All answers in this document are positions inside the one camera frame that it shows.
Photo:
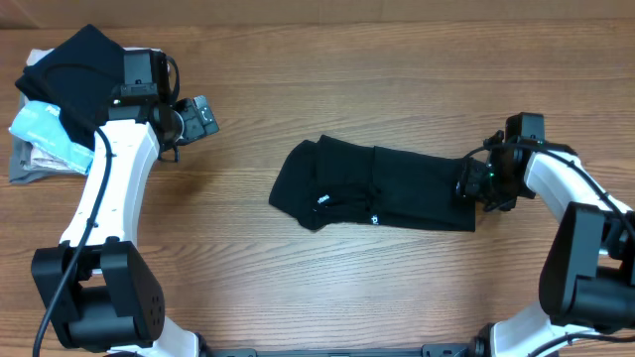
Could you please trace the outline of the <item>black polo shirt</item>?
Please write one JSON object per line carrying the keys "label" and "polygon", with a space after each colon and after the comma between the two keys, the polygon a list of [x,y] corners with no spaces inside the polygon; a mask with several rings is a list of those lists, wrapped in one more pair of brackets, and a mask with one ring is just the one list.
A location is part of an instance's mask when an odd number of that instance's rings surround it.
{"label": "black polo shirt", "polygon": [[328,224],[473,232],[475,203],[456,195],[462,162],[362,147],[323,135],[286,158],[269,203],[318,231]]}

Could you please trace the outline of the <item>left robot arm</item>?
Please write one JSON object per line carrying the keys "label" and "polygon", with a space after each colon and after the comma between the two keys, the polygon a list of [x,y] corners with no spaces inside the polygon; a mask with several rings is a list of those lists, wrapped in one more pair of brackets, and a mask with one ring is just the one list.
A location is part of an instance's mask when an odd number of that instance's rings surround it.
{"label": "left robot arm", "polygon": [[181,99],[175,60],[151,49],[123,55],[123,77],[93,116],[74,114],[94,136],[77,210],[58,246],[34,254],[31,273],[60,344],[105,356],[208,356],[205,339],[168,318],[162,287],[137,248],[153,164],[217,132],[204,96]]}

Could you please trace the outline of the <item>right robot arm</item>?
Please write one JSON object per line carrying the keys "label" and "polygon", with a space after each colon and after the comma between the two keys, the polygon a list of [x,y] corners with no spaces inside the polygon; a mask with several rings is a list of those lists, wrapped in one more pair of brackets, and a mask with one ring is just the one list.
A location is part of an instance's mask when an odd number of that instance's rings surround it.
{"label": "right robot arm", "polygon": [[620,343],[634,327],[634,211],[583,168],[576,151],[551,143],[541,114],[521,112],[465,155],[456,194],[486,212],[539,197],[559,223],[539,281],[539,299],[490,323],[465,356],[555,356],[578,340]]}

